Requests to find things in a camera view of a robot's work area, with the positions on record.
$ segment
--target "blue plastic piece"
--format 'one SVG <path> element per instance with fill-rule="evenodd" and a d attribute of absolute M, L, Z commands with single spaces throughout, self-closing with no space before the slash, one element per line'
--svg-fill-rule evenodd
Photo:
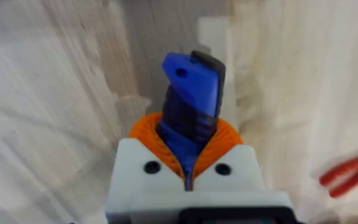
<path fill-rule="evenodd" d="M 219 79 L 215 71 L 197 62 L 190 55 L 176 53 L 169 53 L 162 67 L 170 81 L 170 86 L 180 95 L 183 101 L 191 106 L 192 112 L 197 110 L 209 117 L 216 117 Z M 197 120 L 198 124 L 208 125 L 210 123 L 203 117 L 195 117 L 194 119 Z M 195 136 L 192 136 L 199 141 L 188 139 L 163 121 L 159 123 L 159 128 L 163 130 L 163 134 L 161 134 L 163 136 L 160 135 L 160 137 L 183 168 L 186 175 L 185 188 L 191 190 L 193 166 L 204 148 L 204 144 L 200 142 L 208 142 L 209 139 L 204 139 L 202 127 L 196 127 Z"/>
<path fill-rule="evenodd" d="M 194 108 L 215 117 L 218 74 L 190 55 L 168 53 L 162 64 L 171 86 Z"/>

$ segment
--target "wood grain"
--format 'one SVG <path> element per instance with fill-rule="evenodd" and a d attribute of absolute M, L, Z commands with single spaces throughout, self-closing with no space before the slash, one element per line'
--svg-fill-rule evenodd
<path fill-rule="evenodd" d="M 161 110 L 165 54 L 230 68 L 228 13 L 223 0 L 0 0 L 0 223 L 105 223 L 117 142 Z M 224 107 L 236 125 L 233 88 Z"/>
<path fill-rule="evenodd" d="M 358 154 L 358 1 L 235 1 L 239 131 L 307 223 L 358 217 L 318 176 Z"/>

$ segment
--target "pliers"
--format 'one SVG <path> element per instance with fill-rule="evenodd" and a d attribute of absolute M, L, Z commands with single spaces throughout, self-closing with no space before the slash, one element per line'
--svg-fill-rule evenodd
<path fill-rule="evenodd" d="M 353 189 L 358 184 L 358 157 L 351 159 L 349 161 L 343 162 L 338 166 L 332 168 L 327 173 L 322 175 L 319 179 L 319 182 L 322 186 L 327 186 L 334 182 L 339 176 L 348 174 L 350 172 L 356 172 L 354 175 L 350 176 L 342 184 L 334 187 L 329 191 L 329 195 L 333 198 L 340 197 Z"/>

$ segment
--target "red plier grip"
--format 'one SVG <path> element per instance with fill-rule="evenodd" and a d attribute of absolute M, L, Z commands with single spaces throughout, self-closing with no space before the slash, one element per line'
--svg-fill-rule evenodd
<path fill-rule="evenodd" d="M 329 170 L 327 173 L 320 177 L 320 184 L 322 186 L 327 186 L 335 179 L 337 179 L 337 177 L 344 175 L 350 171 L 356 171 L 356 173 L 349 179 L 347 179 L 344 183 L 338 185 L 337 187 L 329 191 L 330 196 L 333 198 L 342 196 L 358 184 L 358 158 L 344 162 Z"/>

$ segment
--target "hole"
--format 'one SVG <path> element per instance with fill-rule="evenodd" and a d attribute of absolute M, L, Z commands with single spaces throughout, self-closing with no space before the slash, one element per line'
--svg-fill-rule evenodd
<path fill-rule="evenodd" d="M 179 77 L 179 78 L 187 77 L 187 72 L 183 68 L 178 68 L 175 73 L 176 73 L 177 77 Z"/>
<path fill-rule="evenodd" d="M 160 171 L 161 165 L 157 161 L 148 161 L 143 167 L 144 172 L 147 174 L 156 174 Z"/>
<path fill-rule="evenodd" d="M 220 175 L 230 175 L 231 168 L 227 164 L 218 164 L 215 167 L 215 171 Z"/>

